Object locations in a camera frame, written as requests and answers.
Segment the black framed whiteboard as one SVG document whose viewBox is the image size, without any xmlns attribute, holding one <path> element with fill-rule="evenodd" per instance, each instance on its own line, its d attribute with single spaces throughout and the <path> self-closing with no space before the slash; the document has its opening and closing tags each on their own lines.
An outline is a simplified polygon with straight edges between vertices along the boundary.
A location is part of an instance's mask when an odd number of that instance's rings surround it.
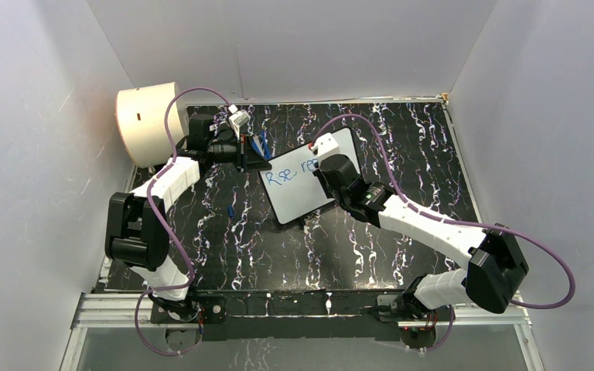
<svg viewBox="0 0 594 371">
<path fill-rule="evenodd" d="M 260 171 L 259 177 L 279 224 L 288 224 L 334 202 L 313 174 L 317 156 L 307 144 L 271 159 L 269 164 L 271 169 Z"/>
</svg>

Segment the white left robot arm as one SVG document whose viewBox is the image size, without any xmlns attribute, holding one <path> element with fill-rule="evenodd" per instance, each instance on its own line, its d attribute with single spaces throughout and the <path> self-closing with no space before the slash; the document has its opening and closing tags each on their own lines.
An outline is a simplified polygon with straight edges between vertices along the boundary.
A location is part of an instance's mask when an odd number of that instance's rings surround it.
<svg viewBox="0 0 594 371">
<path fill-rule="evenodd" d="M 248 131 L 246 110 L 227 117 L 219 129 L 214 118 L 190 118 L 187 134 L 171 138 L 167 163 L 143 185 L 129 193 L 116 192 L 108 205 L 105 255 L 141 276 L 154 298 L 169 301 L 182 322 L 200 312 L 200 301 L 188 293 L 195 278 L 193 263 L 169 225 L 167 212 L 180 196 L 200 181 L 214 164 L 232 164 L 239 172 L 269 170 L 258 150 L 257 137 Z"/>
</svg>

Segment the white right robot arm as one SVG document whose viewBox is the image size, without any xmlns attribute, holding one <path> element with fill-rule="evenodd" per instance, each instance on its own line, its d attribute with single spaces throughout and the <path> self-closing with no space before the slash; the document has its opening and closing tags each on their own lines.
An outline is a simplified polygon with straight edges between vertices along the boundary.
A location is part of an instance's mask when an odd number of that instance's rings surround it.
<svg viewBox="0 0 594 371">
<path fill-rule="evenodd" d="M 501 225 L 460 226 L 406 203 L 389 185 L 365 181 L 345 155 L 325 158 L 315 175 L 325 193 L 355 220 L 401 233 L 457 264 L 454 271 L 414 279 L 391 306 L 395 315 L 423 320 L 438 308 L 463 303 L 501 314 L 529 271 L 515 237 Z"/>
</svg>

